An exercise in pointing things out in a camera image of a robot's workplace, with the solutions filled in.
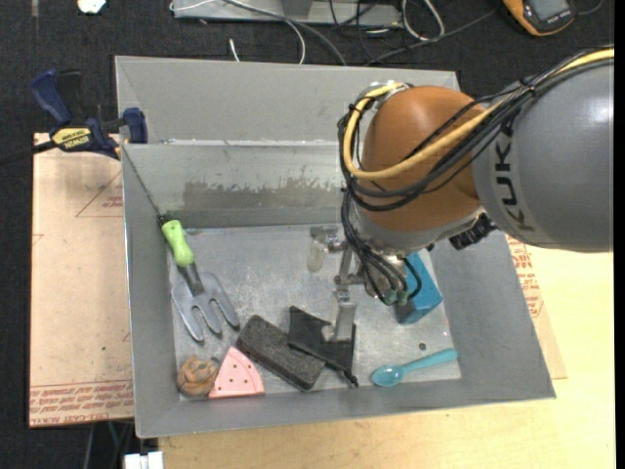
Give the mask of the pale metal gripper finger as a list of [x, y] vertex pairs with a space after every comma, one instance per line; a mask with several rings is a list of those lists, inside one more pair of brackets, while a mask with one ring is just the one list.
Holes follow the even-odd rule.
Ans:
[[347, 286], [339, 286], [335, 290], [335, 297], [338, 309], [334, 323], [333, 338], [335, 341], [351, 341], [353, 339], [357, 302], [352, 298], [350, 289]]
[[318, 272], [329, 253], [343, 250], [343, 241], [339, 239], [338, 228], [335, 226], [311, 227], [310, 237], [307, 268], [310, 272]]

